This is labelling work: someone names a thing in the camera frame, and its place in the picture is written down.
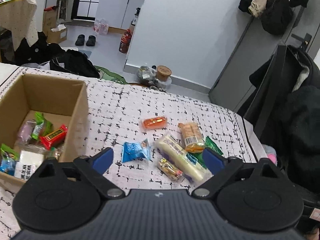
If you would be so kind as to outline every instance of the orange snack package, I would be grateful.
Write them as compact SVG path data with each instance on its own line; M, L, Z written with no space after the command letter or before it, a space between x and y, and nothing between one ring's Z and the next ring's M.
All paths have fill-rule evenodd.
M166 117L157 116L154 118L145 119L141 124L144 130L155 130L167 127L168 122Z
M194 122L179 123L178 126L186 146L185 150L190 153L201 153L205 145L198 124Z

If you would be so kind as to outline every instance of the white patterned tablecloth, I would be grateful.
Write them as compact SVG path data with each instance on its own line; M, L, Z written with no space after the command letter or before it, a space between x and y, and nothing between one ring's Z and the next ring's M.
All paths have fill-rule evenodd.
M85 78L55 71L19 67L1 85L0 98L6 93L15 79L24 73L51 75L62 78L79 79L87 83L89 103L89 133L85 139L87 155L95 155L105 147L114 150L114 162L104 176L128 192L131 188L192 190L185 179L181 184L172 183L156 168L160 158L152 151L151 161L136 160L121 163L124 142L141 142L146 137L152 144L167 132L180 138L179 122L197 122L204 137L210 136L221 148L224 156L237 156L245 162L256 162L267 157L261 144L246 122L248 139L242 119L232 111L192 98L162 93L139 86L120 85L114 82ZM140 120L165 115L168 127L143 133ZM11 203L14 194L0 188L0 240L8 239L18 232L19 226L12 213Z

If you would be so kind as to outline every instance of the silver screw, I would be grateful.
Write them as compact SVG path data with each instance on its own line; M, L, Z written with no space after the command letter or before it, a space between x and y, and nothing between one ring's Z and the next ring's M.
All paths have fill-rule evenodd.
M122 195L122 190L118 188L112 188L107 191L109 197L119 197Z
M206 188L197 188L194 192L197 197L206 197L210 194L210 191Z

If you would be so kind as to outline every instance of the black slipper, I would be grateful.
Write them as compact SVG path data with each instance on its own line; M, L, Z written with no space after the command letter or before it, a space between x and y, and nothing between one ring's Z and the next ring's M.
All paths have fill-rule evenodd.
M85 39L85 36L83 34L80 34L78 36L77 41L76 41L76 46L83 46L84 45L84 39Z
M96 37L93 35L90 35L88 38L88 41L86 43L87 46L94 46L96 45Z

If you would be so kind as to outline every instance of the purple snack package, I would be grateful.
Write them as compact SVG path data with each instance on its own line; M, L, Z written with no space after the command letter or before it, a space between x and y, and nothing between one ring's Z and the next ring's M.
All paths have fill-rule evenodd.
M27 144L31 139L31 134L36 127L35 120L26 121L19 130L18 140L20 143Z

